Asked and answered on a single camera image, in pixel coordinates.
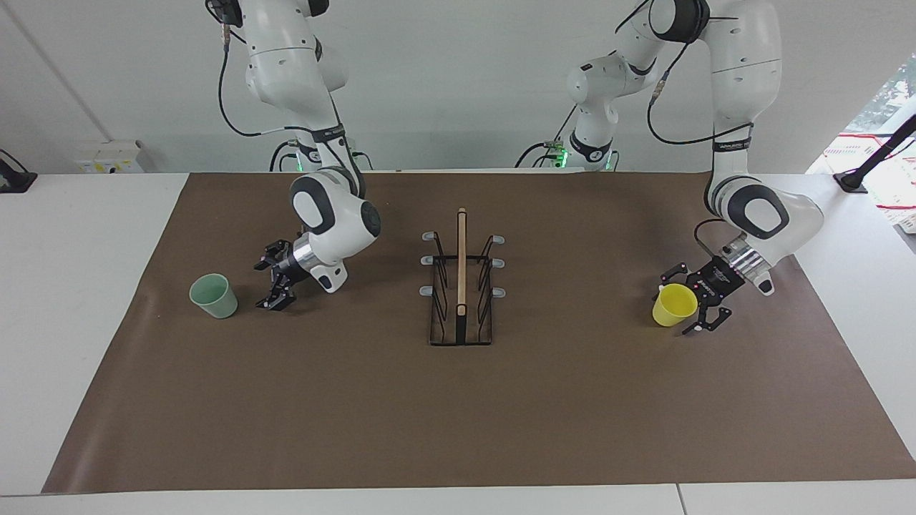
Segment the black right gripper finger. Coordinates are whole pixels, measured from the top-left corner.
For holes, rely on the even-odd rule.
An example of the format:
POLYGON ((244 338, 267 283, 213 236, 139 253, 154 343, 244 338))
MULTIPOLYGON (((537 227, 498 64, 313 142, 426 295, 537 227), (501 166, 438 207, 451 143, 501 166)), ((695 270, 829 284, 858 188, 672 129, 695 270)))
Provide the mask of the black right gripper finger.
POLYGON ((261 258, 254 265, 254 270, 263 271, 278 266, 279 263, 287 257, 287 241, 278 239, 269 245, 266 245, 261 258))
POLYGON ((293 284, 285 280, 275 281, 268 295, 256 303, 258 309, 282 312, 296 300, 293 284))

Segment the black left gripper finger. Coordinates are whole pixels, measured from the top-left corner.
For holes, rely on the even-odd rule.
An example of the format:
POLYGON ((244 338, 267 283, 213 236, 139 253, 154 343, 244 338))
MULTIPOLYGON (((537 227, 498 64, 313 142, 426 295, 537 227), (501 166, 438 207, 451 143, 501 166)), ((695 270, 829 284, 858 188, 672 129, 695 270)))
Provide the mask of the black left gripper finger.
POLYGON ((710 297, 706 294, 696 294, 694 297, 697 307, 694 313, 688 316, 691 323, 683 329, 683 335, 704 330, 713 332, 732 315, 732 310, 723 306, 723 298, 720 295, 710 297))
POLYGON ((706 279, 701 271, 692 271, 689 266, 681 262, 673 266, 670 270, 664 272, 660 278, 661 286, 670 284, 682 284, 686 287, 700 287, 706 284, 706 279))

